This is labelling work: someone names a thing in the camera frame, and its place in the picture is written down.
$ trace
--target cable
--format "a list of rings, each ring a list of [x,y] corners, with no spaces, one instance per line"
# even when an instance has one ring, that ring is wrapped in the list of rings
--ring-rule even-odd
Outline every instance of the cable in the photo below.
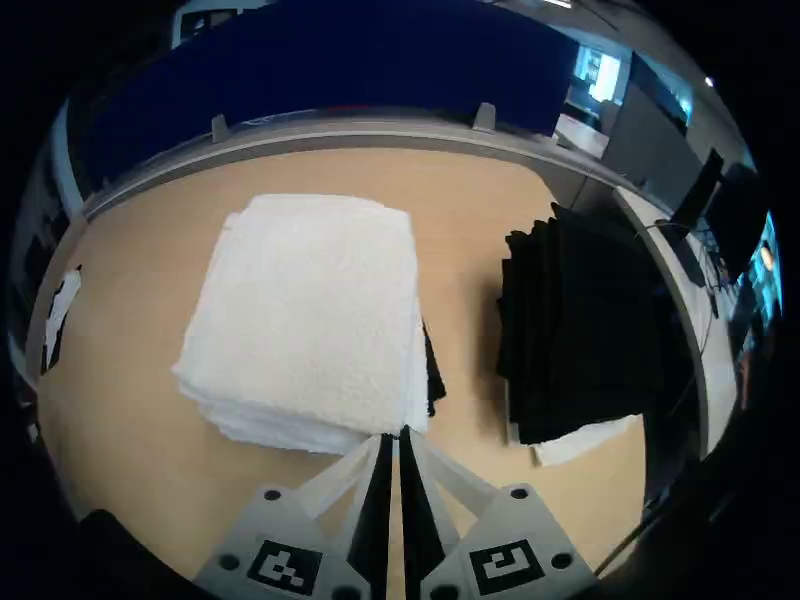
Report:
[[[683,223],[672,223],[671,221],[659,221],[658,223],[651,223],[644,227],[641,231],[637,231],[636,234],[633,236],[633,239],[636,240],[641,236],[645,231],[648,229],[653,228],[661,228],[661,227],[677,227],[679,229],[686,229],[687,231],[694,231],[694,227],[689,227],[688,225],[684,225]]]
[[[685,229],[688,229],[689,231],[693,231],[693,229],[691,227],[687,227],[686,225],[681,225],[680,223],[670,223],[669,221],[664,221],[664,222],[660,222],[660,223],[652,223],[651,225],[647,225],[644,229],[642,229],[641,231],[638,231],[636,233],[636,235],[633,236],[633,239],[635,240],[636,238],[638,238],[642,233],[644,233],[648,229],[659,228],[659,227],[668,227],[668,226],[683,227]],[[703,242],[700,242],[700,245],[703,247],[703,251],[705,252],[706,259],[708,260],[709,259],[709,257],[708,257],[708,249],[706,248],[706,245]],[[708,304],[709,304],[708,325],[706,325],[706,332],[705,332],[705,335],[703,336],[703,343],[700,345],[700,356],[698,357],[700,360],[702,360],[702,358],[703,358],[703,352],[705,352],[706,344],[708,343],[708,336],[711,333],[711,323],[713,323],[713,321],[715,319],[715,317],[714,317],[714,306],[711,303],[711,293],[709,293],[709,295],[708,295]],[[681,392],[680,396],[678,396],[678,400],[675,402],[673,407],[667,413],[667,415],[666,415],[667,418],[671,417],[673,415],[673,413],[675,412],[675,410],[678,408],[678,406],[681,404],[681,402],[683,402],[684,398],[686,397],[687,392],[689,391],[689,389],[692,386],[692,383],[694,383],[696,381],[696,379],[697,379],[697,374],[696,374],[695,371],[693,371],[691,376],[689,377],[689,380],[686,382],[686,386],[683,388],[683,391]],[[625,550],[625,548],[627,548],[631,544],[631,542],[635,541],[636,538],[638,538],[653,523],[655,523],[655,521],[660,516],[661,516],[660,511],[659,511],[658,508],[656,508],[647,517],[645,517],[645,519],[643,519],[641,523],[639,523],[636,527],[634,527],[634,529],[628,535],[626,535],[622,539],[622,541],[619,544],[617,544],[617,546],[608,554],[608,556],[603,560],[603,562],[601,562],[597,566],[597,568],[594,570],[595,577],[599,577],[600,574],[603,571],[605,571],[608,568],[608,566],[614,561],[614,559],[616,559]]]

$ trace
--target blue partition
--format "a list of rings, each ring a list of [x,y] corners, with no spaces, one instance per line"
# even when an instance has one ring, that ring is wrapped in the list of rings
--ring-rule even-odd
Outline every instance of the blue partition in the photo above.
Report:
[[[97,188],[210,130],[337,107],[473,115],[551,135],[576,42],[476,0],[282,0],[187,42],[131,78],[80,140]]]

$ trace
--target wall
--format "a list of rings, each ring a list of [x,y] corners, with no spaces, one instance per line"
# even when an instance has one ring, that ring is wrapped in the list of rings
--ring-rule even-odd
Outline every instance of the wall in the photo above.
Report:
[[[571,9],[547,4],[528,5],[525,0],[511,0],[503,6],[548,25],[581,29],[608,38],[674,71],[693,89],[694,109],[687,139],[698,158],[705,161],[708,149],[714,146],[726,159],[726,164],[742,160],[747,146],[722,99],[705,84],[706,73],[643,9],[630,1],[620,0],[617,4],[629,6],[597,0],[581,0]]]

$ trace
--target white towel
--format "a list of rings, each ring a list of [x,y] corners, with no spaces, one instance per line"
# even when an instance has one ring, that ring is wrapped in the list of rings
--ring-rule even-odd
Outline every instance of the white towel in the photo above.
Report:
[[[234,439],[346,452],[427,428],[408,214],[342,196],[255,197],[231,215],[173,367]]]
[[[533,444],[536,458],[543,467],[560,465],[621,435],[635,420],[636,415],[628,415],[604,423],[591,423],[555,440]]]

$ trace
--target computer monitor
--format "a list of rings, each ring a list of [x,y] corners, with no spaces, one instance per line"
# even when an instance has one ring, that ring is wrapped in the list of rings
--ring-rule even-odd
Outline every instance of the computer monitor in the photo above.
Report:
[[[689,193],[669,220],[675,225],[672,228],[675,229],[673,233],[679,239],[685,238],[689,231],[694,229],[697,220],[706,210],[714,188],[720,180],[724,162],[719,153],[712,148]]]
[[[758,173],[740,163],[731,165],[705,219],[729,279],[738,279],[747,270],[767,221],[766,197]]]
[[[669,221],[662,221],[664,227],[661,228],[661,231],[664,237],[672,246],[691,282],[699,287],[705,286],[706,278],[694,251],[686,242],[686,236],[696,227],[697,220],[706,210],[714,188],[720,179],[723,163],[722,157],[712,148],[706,163],[681,205]]]

